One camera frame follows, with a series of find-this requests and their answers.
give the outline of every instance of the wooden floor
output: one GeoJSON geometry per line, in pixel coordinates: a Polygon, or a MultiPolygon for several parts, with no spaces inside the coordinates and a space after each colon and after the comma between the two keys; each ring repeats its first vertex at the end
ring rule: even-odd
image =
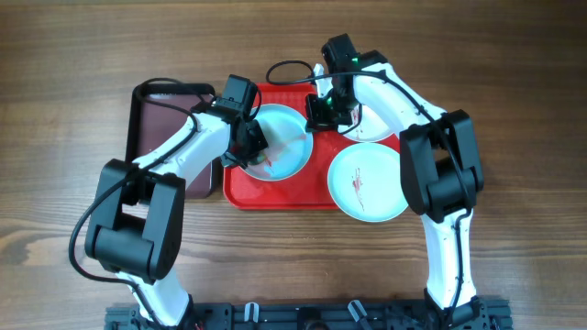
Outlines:
{"type": "MultiPolygon", "coordinates": [[[[431,103],[472,116],[486,178],[471,230],[478,293],[511,300],[517,329],[587,328],[587,5],[152,2],[0,5],[0,329],[99,329],[107,306],[132,302],[77,275],[67,243],[99,171],[124,157],[135,85],[260,82],[276,61],[321,62],[343,32],[431,103]]],[[[411,212],[383,225],[240,212],[222,192],[186,205],[176,265],[197,302],[419,298],[428,273],[411,212]]]]}

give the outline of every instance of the white plate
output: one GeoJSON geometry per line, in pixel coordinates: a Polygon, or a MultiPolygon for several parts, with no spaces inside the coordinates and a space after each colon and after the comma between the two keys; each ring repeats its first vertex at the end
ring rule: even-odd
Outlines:
{"type": "Polygon", "coordinates": [[[310,160],[314,138],[305,132],[305,118],[289,106],[264,104],[255,118],[269,147],[257,165],[245,172],[255,179],[274,182],[295,175],[310,160]]]}
{"type": "Polygon", "coordinates": [[[407,207],[400,155],[378,143],[359,143],[338,153],[328,169],[328,190],[342,211],[366,222],[393,219],[407,207]]]}
{"type": "MultiPolygon", "coordinates": [[[[352,126],[339,125],[338,132],[344,132],[355,126],[359,121],[359,107],[352,111],[352,126]]],[[[378,142],[390,137],[393,131],[368,106],[363,106],[363,116],[360,125],[344,135],[355,142],[378,142]]]]}

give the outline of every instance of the red surface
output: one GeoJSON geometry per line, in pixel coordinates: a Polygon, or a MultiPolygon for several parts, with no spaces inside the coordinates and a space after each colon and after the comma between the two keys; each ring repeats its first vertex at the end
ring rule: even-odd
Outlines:
{"type": "MultiPolygon", "coordinates": [[[[259,88],[264,105],[287,105],[304,117],[305,96],[315,92],[310,84],[274,86],[260,83],[259,88]]],[[[231,204],[244,210],[336,209],[328,192],[328,168],[342,149],[355,143],[334,131],[314,133],[312,156],[293,177],[265,182],[251,178],[241,168],[224,169],[224,195],[231,204]]],[[[395,135],[380,143],[399,150],[395,135]]]]}

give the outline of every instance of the red tray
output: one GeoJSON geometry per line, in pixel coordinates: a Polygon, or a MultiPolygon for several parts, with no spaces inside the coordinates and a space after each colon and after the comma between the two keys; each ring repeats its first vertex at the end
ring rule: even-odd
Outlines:
{"type": "MultiPolygon", "coordinates": [[[[305,97],[315,93],[311,84],[275,86],[260,83],[259,88],[264,104],[287,105],[304,117],[305,97]]],[[[338,207],[328,192],[328,168],[342,149],[355,143],[334,131],[315,133],[310,160],[297,174],[282,181],[259,181],[241,168],[224,169],[224,195],[231,204],[243,210],[336,209],[338,207]]],[[[395,135],[380,143],[399,151],[399,140],[395,135]]]]}

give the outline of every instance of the small white plate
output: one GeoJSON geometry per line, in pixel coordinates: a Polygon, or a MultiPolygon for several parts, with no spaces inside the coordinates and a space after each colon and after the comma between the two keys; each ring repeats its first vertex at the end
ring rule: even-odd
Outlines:
{"type": "Polygon", "coordinates": [[[338,153],[328,169],[328,190],[344,213],[366,222],[393,219],[407,207],[400,155],[378,143],[359,143],[338,153]]]}
{"type": "Polygon", "coordinates": [[[314,147],[312,134],[305,132],[304,116],[289,106],[264,104],[255,119],[269,147],[261,152],[258,164],[249,165],[245,172],[267,182],[295,175],[310,160],[314,147]]]}
{"type": "MultiPolygon", "coordinates": [[[[359,121],[359,106],[352,111],[352,125],[339,125],[338,132],[344,132],[355,126],[359,121]]],[[[363,116],[360,125],[344,135],[355,142],[379,142],[390,137],[393,131],[368,106],[363,106],[363,116]]]]}

